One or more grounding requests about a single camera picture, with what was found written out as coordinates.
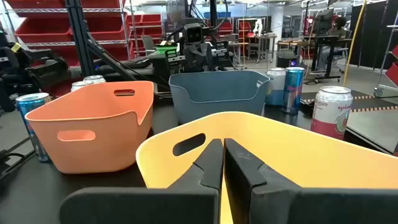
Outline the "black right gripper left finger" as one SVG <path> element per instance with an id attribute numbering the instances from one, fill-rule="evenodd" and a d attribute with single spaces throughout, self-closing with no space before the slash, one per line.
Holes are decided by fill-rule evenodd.
<path id="1" fill-rule="evenodd" d="M 219 223 L 223 143 L 212 140 L 188 170 L 166 189 L 88 187 L 70 194 L 60 223 Z"/>

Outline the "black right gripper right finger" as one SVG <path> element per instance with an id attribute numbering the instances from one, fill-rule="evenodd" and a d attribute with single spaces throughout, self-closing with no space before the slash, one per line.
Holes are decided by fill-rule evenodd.
<path id="1" fill-rule="evenodd" d="M 397 191 L 301 187 L 234 139 L 224 178 L 235 223 L 397 223 Z"/>

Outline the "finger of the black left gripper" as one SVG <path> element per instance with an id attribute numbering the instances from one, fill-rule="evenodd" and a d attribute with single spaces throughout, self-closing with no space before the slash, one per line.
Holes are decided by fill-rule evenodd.
<path id="1" fill-rule="evenodd" d="M 184 65 L 184 56 L 180 55 L 176 49 L 166 50 L 164 55 L 169 73 L 180 73 Z"/>
<path id="2" fill-rule="evenodd" d="M 218 41 L 213 47 L 213 61 L 218 67 L 227 67 L 230 62 L 228 41 Z"/>

